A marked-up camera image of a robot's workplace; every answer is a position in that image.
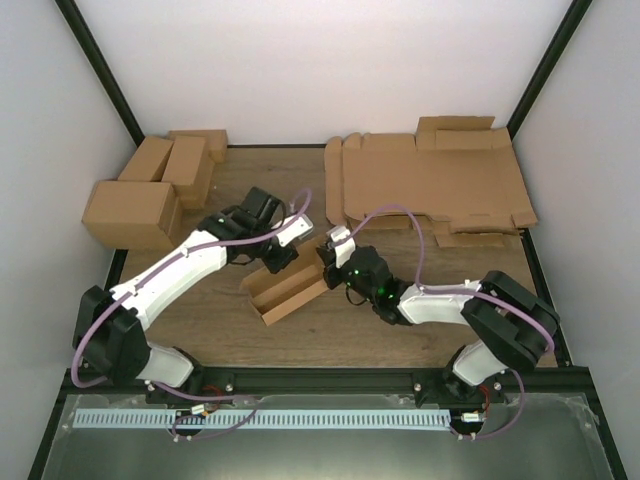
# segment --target cardboard flap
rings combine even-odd
[[[459,247],[504,247],[503,236],[500,233],[483,234],[452,234],[446,222],[433,222],[433,235],[440,248]]]
[[[359,133],[352,133],[344,139],[342,147],[345,150],[360,150],[362,148],[362,135]]]
[[[265,305],[263,308],[257,308],[257,311],[267,326],[273,325],[278,320],[303,307],[314,298],[319,297],[328,289],[327,284],[322,278],[315,281],[309,280],[301,284],[299,291],[293,296],[282,299],[281,302],[280,299],[276,299],[273,305]]]
[[[410,133],[367,133],[362,139],[362,150],[414,152],[416,140]]]
[[[423,130],[416,132],[417,150],[436,149],[436,130]]]
[[[531,227],[538,223],[531,206],[522,173],[513,148],[501,148],[495,152],[495,171],[499,175],[502,190],[511,208],[511,218],[518,228]]]
[[[265,305],[273,302],[275,299],[278,299],[283,295],[286,295],[287,293],[292,295],[292,292],[295,292],[300,285],[303,285],[304,282],[309,279],[314,279],[315,282],[317,280],[316,277],[318,276],[318,272],[322,273],[322,270],[319,269],[315,263],[311,263],[302,270],[283,278],[281,282],[269,285],[266,290],[255,295],[251,299],[251,303],[260,310]]]
[[[451,233],[513,233],[510,215],[471,215],[449,223]]]
[[[333,137],[324,149],[325,212],[333,225],[347,225],[342,185],[342,138]]]
[[[489,130],[495,117],[420,117],[417,132],[429,130]]]
[[[493,148],[504,148],[511,146],[511,135],[506,128],[498,128],[492,130],[493,139],[491,141]]]
[[[224,162],[227,153],[226,130],[171,130],[167,137],[175,140],[176,137],[205,137],[209,143],[209,156],[216,163]]]
[[[353,230],[361,223],[359,220],[351,219],[349,228]],[[363,230],[404,230],[410,226],[411,220],[406,215],[380,215],[369,220]]]
[[[493,144],[491,130],[437,130],[438,150],[490,150]]]

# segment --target open cardboard box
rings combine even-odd
[[[503,245],[537,223],[506,128],[493,117],[422,117],[413,134],[334,137],[325,148],[327,218],[353,228],[385,204],[419,216],[438,244]],[[367,228],[410,228],[389,211]]]
[[[298,258],[275,275],[266,267],[247,276],[241,289],[267,325],[272,325],[328,290],[324,266],[316,247],[327,239],[318,235],[297,247]]]

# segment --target cardboard box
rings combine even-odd
[[[376,208],[419,215],[438,244],[502,245],[537,223],[506,128],[493,117],[422,117],[415,135],[354,133],[325,148],[327,218],[353,227]],[[409,228],[400,211],[367,228]]]
[[[265,324],[274,324],[328,290],[322,278],[324,266],[316,253],[326,239],[319,235],[299,245],[298,258],[275,275],[263,267],[242,281],[241,289],[248,292]]]
[[[98,182],[82,218],[102,244],[170,250],[180,243],[182,205],[168,183]]]
[[[185,209],[204,207],[213,175],[208,152],[204,137],[175,138],[162,181],[173,185]]]
[[[227,155],[226,130],[171,130],[167,137],[175,140],[177,136],[204,137],[209,141],[209,156],[215,163],[222,163]]]
[[[158,182],[169,160],[173,140],[146,137],[118,177],[119,181]]]

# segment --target black metal frame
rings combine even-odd
[[[205,376],[215,383],[233,385],[233,392],[241,395],[327,395],[327,394],[394,394],[413,395],[417,378],[432,374],[441,375],[442,369],[411,368],[234,368],[206,367]],[[92,371],[81,372],[80,378],[88,380],[95,376]],[[618,480],[627,479],[622,461],[616,449],[611,430],[602,410],[598,393],[586,367],[546,368],[522,376],[527,392],[584,394],[589,408],[597,416],[597,431],[600,436],[611,471]],[[504,393],[517,393],[515,379],[506,374],[500,378]],[[49,450],[62,415],[68,395],[146,395],[142,382],[130,387],[100,385],[79,390],[71,382],[67,371],[60,393],[56,399],[49,424],[37,452],[30,479],[41,478],[46,466]],[[459,404],[439,402],[441,408],[456,409]]]
[[[587,12],[592,0],[573,0],[556,31],[549,47],[531,78],[520,99],[507,128],[514,137],[524,122],[536,98],[542,90],[558,59],[566,48],[580,21]],[[61,13],[66,19],[74,36],[84,51],[102,83],[107,95],[120,115],[133,141],[139,145],[144,134],[129,107],[115,77],[105,61],[89,27],[84,21],[74,0],[56,0]],[[321,148],[324,145],[242,145],[242,148],[276,147],[276,148]],[[538,260],[531,234],[525,230],[522,243],[527,262],[538,295],[553,305],[549,288],[546,284],[540,262]],[[111,288],[120,280],[120,275],[127,257],[126,250],[116,250],[105,287]],[[626,473],[620,460],[611,431],[602,410],[598,394],[593,385],[589,370],[572,366],[571,357],[560,329],[556,334],[556,359],[558,369],[537,369],[524,375],[526,388],[530,392],[539,393],[584,393],[589,407],[599,417],[598,433],[605,447],[611,470],[616,479],[626,479]],[[313,368],[218,368],[207,367],[207,376],[219,378],[220,382],[229,382],[234,392],[239,394],[273,395],[273,394],[326,394],[326,393],[381,393],[381,394],[413,394],[413,385],[421,375],[439,372],[441,369],[313,369]],[[88,378],[95,375],[91,370],[81,373]],[[502,379],[505,392],[516,392],[517,384],[508,375]],[[77,394],[145,394],[141,382],[130,387],[113,387],[110,385],[80,390],[73,386],[67,371],[55,402],[47,429],[37,452],[29,478],[41,478],[46,465],[51,443],[53,441],[62,409],[67,395]],[[446,404],[443,408],[455,407]]]

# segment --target white wall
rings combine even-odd
[[[133,143],[55,3],[0,16],[0,469],[27,478],[71,361],[80,296],[112,257],[80,219]]]
[[[79,0],[143,131],[232,143],[503,126],[570,0]]]
[[[516,137],[574,360],[640,478],[640,3],[593,2]]]

